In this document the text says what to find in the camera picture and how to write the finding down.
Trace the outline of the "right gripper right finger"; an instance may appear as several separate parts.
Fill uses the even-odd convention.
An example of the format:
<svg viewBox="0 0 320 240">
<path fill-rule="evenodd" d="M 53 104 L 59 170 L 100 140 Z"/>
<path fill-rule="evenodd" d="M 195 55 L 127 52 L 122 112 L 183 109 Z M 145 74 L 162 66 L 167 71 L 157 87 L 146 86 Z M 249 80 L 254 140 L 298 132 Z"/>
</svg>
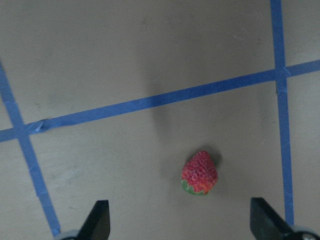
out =
<svg viewBox="0 0 320 240">
<path fill-rule="evenodd" d="M 250 200 L 250 231 L 256 240 L 318 240 L 312 231 L 295 230 L 262 197 Z"/>
</svg>

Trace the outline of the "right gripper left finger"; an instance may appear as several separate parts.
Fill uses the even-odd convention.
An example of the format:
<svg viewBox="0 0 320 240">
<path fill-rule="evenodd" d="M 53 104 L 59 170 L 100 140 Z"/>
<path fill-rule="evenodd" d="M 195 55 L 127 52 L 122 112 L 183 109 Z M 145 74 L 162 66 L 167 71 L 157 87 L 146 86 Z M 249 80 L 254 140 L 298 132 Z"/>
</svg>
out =
<svg viewBox="0 0 320 240">
<path fill-rule="evenodd" d="M 108 200 L 98 200 L 80 230 L 60 233 L 59 240 L 108 240 L 111 233 Z"/>
</svg>

